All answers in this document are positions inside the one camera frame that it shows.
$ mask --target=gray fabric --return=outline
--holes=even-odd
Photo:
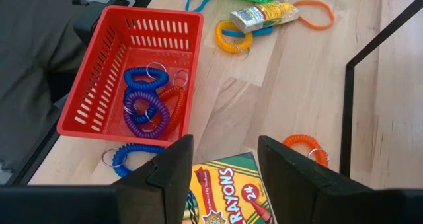
[[[72,0],[0,0],[0,161],[16,168],[58,117],[47,73],[76,73],[85,47]]]

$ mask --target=orange spiral wristband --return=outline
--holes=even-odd
[[[176,102],[175,108],[169,119],[169,124],[166,127],[163,134],[168,135],[173,132],[182,121],[182,115],[185,109],[186,104],[186,91],[183,88],[172,87],[170,89],[163,90],[159,93],[159,98],[162,102],[166,102],[171,98],[178,97],[178,101]],[[158,124],[160,123],[160,117],[154,116],[153,123]]]
[[[298,6],[298,5],[318,5],[318,6],[324,7],[327,10],[329,17],[330,17],[330,23],[326,24],[326,25],[316,25],[312,22],[309,22],[308,20],[306,20],[302,16],[299,16],[298,20],[300,22],[304,23],[309,28],[312,28],[312,29],[315,29],[315,30],[326,30],[326,29],[330,28],[331,26],[333,26],[333,24],[335,23],[335,15],[334,15],[332,9],[329,7],[329,5],[327,5],[326,3],[320,2],[318,0],[300,0],[296,3],[294,3],[293,5],[294,6]]]
[[[327,154],[321,150],[322,147],[313,137],[309,135],[290,135],[282,143],[289,148],[292,148],[294,145],[297,145],[298,143],[304,143],[311,150],[319,149],[315,151],[316,162],[318,162],[320,165],[323,165],[324,167],[328,167]]]

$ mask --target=wooden table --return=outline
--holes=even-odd
[[[197,5],[200,1],[192,0],[191,5]],[[196,150],[194,162],[235,155],[249,148],[255,149],[259,135],[283,140],[293,133],[306,133],[314,136],[328,151],[330,168],[338,169],[346,62],[413,0],[321,1],[328,3],[334,10],[336,23],[332,28],[326,31],[311,30],[299,21],[278,26],[272,35],[255,38],[248,55],[229,55],[220,50],[214,42],[214,28],[220,20],[228,19],[231,11],[252,3],[241,0],[211,0],[202,11],[205,23],[190,121],[190,133],[194,134]],[[183,10],[185,2],[186,0],[152,0],[149,7]],[[300,10],[302,15],[317,23],[328,20],[325,12],[319,8],[301,7]],[[377,82],[387,80],[386,86],[395,86],[389,85],[388,80],[393,72],[381,69],[383,73],[380,74],[377,68],[381,61],[389,63],[388,58],[400,58],[395,55],[398,50],[407,51],[413,48],[413,52],[420,50],[420,54],[412,56],[421,56],[422,40],[419,42],[415,36],[423,39],[422,13],[416,17],[420,19],[411,20],[406,29],[397,32],[403,34],[402,39],[405,42],[412,40],[415,44],[401,43],[398,48],[396,42],[388,40],[387,46],[385,45],[388,49],[383,52],[388,57],[382,54],[382,48],[380,52],[378,50],[363,61],[366,65],[359,66],[356,71],[352,178],[371,184],[374,188],[423,186],[421,178],[411,178],[410,175],[412,172],[420,173],[418,167],[423,165],[421,145],[402,151],[398,159],[404,159],[403,163],[395,159],[394,167],[389,167],[389,156],[395,154],[375,151],[377,146],[381,146],[376,140],[380,138],[379,129],[390,126],[391,122],[394,124],[394,120],[388,116],[383,119],[379,117],[375,104],[387,98],[377,95],[385,96],[387,93],[384,91],[389,91],[389,88],[380,88]],[[421,69],[416,69],[418,60],[410,59],[408,62],[408,70],[399,72],[402,78],[406,78],[410,71],[422,72]],[[411,79],[414,79],[413,85],[403,83],[400,86],[404,90],[410,86],[423,88],[421,79]],[[417,92],[412,95],[421,98]],[[421,134],[421,129],[417,130],[415,125],[423,124],[423,118],[419,118],[421,120],[408,123],[413,129],[406,126],[401,128]],[[389,137],[394,136],[393,128]],[[392,139],[391,143],[383,146],[392,147],[396,141]],[[30,183],[109,184],[118,177],[111,168],[101,163],[100,157],[105,149],[121,145],[122,143],[117,142],[62,136]],[[149,158],[151,155],[148,154],[131,155],[130,167],[135,168]],[[401,172],[408,165],[416,165],[416,168],[408,167],[406,172]],[[372,179],[372,174],[378,174],[378,180]]]

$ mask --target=rubber band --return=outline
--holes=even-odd
[[[194,12],[200,12],[201,10],[203,10],[204,9],[204,7],[206,6],[206,4],[208,3],[208,1],[210,1],[210,0],[203,0],[202,2],[201,2],[201,4],[196,8],[196,9],[194,9],[193,11]],[[186,4],[185,4],[185,10],[186,11],[189,11],[190,10],[190,2],[191,2],[191,0],[186,0]]]
[[[309,28],[312,28],[312,29],[315,29],[315,30],[326,30],[326,29],[330,28],[331,26],[333,26],[333,24],[335,23],[335,15],[332,12],[332,9],[329,7],[329,5],[327,5],[326,3],[320,2],[318,0],[301,0],[301,1],[294,3],[293,5],[294,6],[298,6],[298,5],[318,5],[318,6],[322,6],[323,8],[325,8],[327,10],[329,17],[330,17],[330,23],[326,24],[326,25],[316,25],[316,24],[313,24],[312,22],[309,22],[308,20],[306,20],[302,16],[299,16],[298,20],[300,22],[304,23]]]
[[[252,33],[253,37],[256,36],[265,36],[265,35],[269,35],[273,32],[273,26],[268,27],[268,28],[263,28],[263,29],[259,29],[259,30],[255,30]],[[222,34],[225,36],[232,36],[232,37],[236,37],[236,38],[244,38],[245,34],[243,34],[242,32],[235,32],[232,30],[222,30]]]
[[[311,156],[312,153],[315,153],[316,162],[318,162],[320,165],[324,167],[328,167],[329,155],[327,154],[326,151],[322,149],[322,147],[313,137],[309,135],[290,135],[282,143],[289,148],[292,148],[294,145],[297,145],[298,143],[305,144],[311,150],[311,152],[309,153],[309,157]]]
[[[220,48],[222,48],[224,51],[232,53],[232,54],[236,54],[239,52],[245,52],[250,48],[252,44],[251,32],[246,33],[244,40],[238,43],[237,46],[235,46],[234,44],[230,44],[223,38],[223,34],[222,34],[223,29],[233,30],[236,32],[240,32],[240,30],[238,29],[237,25],[235,25],[233,22],[229,20],[223,20],[218,22],[215,28],[215,39],[216,39],[217,45]]]

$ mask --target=spiral keychain wristband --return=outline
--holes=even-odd
[[[152,82],[135,81],[135,76],[154,76],[156,79]],[[167,84],[169,75],[161,69],[148,67],[138,67],[127,69],[124,73],[124,79],[127,86],[137,91],[152,91]]]
[[[316,152],[316,161],[320,165],[328,167],[329,154],[324,149],[322,149],[316,139],[310,135],[290,135],[282,143],[289,148],[292,148],[294,145],[299,143],[306,144],[306,146],[308,146],[308,148],[311,150],[307,157],[311,158],[311,155]]]
[[[185,72],[186,79],[185,79],[183,86],[176,87],[175,84],[174,84],[174,80],[176,79],[176,76],[181,72]],[[172,131],[174,131],[178,127],[178,125],[181,121],[182,115],[184,114],[184,109],[185,109],[185,106],[186,106],[186,97],[187,97],[186,91],[183,89],[183,87],[185,87],[185,85],[187,85],[187,84],[188,84],[188,73],[185,70],[180,70],[180,71],[178,71],[174,74],[174,77],[173,77],[173,80],[172,80],[173,87],[170,88],[170,89],[167,89],[165,91],[161,91],[159,93],[159,99],[162,102],[166,102],[166,101],[168,101],[168,100],[170,100],[174,97],[178,97],[175,108],[174,108],[173,113],[171,115],[171,118],[169,120],[169,124],[165,129],[165,132],[164,132],[165,135],[168,135]],[[159,123],[159,117],[158,116],[154,117],[153,123],[154,124]]]
[[[236,32],[240,32],[237,25],[235,25],[230,20],[223,20],[223,21],[218,22],[218,24],[216,25],[216,28],[215,28],[215,39],[216,39],[217,45],[220,48],[222,48],[226,52],[229,52],[229,53],[232,53],[232,54],[239,53],[239,52],[245,52],[245,51],[249,50],[249,48],[252,44],[252,33],[251,32],[248,32],[248,33],[245,34],[245,38],[242,42],[240,42],[238,44],[231,44],[223,38],[223,35],[222,35],[223,29],[234,30]]]
[[[124,164],[126,159],[128,158],[128,154],[132,152],[140,152],[140,151],[153,153],[153,154],[160,154],[164,150],[165,150],[164,147],[159,147],[155,145],[129,143],[116,150],[115,154],[113,155],[112,165],[109,165],[106,162],[104,162],[104,153],[103,153],[102,160],[105,165],[112,167],[114,172],[120,178],[123,178],[132,172]]]
[[[132,93],[134,92],[133,89],[131,88],[126,88],[125,92],[124,92],[124,100]],[[157,92],[154,90],[151,92],[152,95],[157,96]],[[154,117],[154,115],[156,115],[157,111],[154,107],[149,106],[149,108],[145,111],[145,114],[139,115],[137,113],[137,109],[136,109],[136,105],[132,106],[132,108],[127,108],[124,105],[124,110],[126,112],[128,112],[129,114],[131,114],[131,119],[136,123],[136,124],[146,124],[147,122],[150,121],[149,118]]]
[[[146,93],[143,91],[135,91],[128,95],[124,100],[124,106],[126,108],[131,108],[134,106],[135,101],[144,100],[150,103],[150,106],[157,109],[161,115],[161,121],[153,131],[143,131],[138,128],[137,124],[132,120],[131,114],[124,110],[124,120],[126,125],[129,127],[130,131],[136,136],[147,139],[157,139],[165,130],[167,124],[169,123],[169,111],[166,106],[151,93]]]

